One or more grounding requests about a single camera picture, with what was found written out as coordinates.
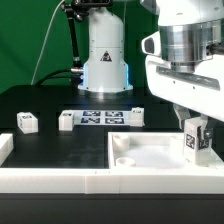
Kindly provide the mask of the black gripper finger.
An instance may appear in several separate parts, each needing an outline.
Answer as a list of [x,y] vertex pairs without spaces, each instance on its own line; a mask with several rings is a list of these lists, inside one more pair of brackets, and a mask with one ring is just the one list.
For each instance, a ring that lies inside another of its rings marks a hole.
[[199,117],[201,122],[200,126],[197,128],[197,137],[199,140],[199,149],[207,149],[211,147],[212,138],[214,135],[214,127],[217,120],[206,115],[201,115]]
[[173,105],[173,109],[174,109],[174,112],[175,112],[175,114],[176,114],[176,116],[178,118],[179,128],[181,130],[183,130],[185,121],[187,119],[191,118],[190,112],[189,112],[189,110],[187,108],[185,108],[183,106],[180,106],[180,105],[177,105],[177,104]]

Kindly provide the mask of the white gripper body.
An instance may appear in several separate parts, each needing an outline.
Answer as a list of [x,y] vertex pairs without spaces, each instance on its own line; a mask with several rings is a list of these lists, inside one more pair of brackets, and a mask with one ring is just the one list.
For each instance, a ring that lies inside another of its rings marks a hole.
[[161,58],[159,32],[144,38],[141,48],[153,95],[224,122],[224,55],[198,63],[194,73],[180,73]]

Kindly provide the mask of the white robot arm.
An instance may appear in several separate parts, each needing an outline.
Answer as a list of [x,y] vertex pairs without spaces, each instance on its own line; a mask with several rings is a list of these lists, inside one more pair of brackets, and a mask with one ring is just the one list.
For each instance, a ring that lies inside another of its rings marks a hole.
[[[90,56],[79,89],[95,95],[131,90],[123,60],[123,23],[107,7],[112,0],[80,0],[89,11]],[[174,104],[185,130],[189,112],[200,116],[185,145],[210,144],[212,120],[224,121],[224,0],[140,0],[158,16],[158,30],[141,41],[150,92]]]

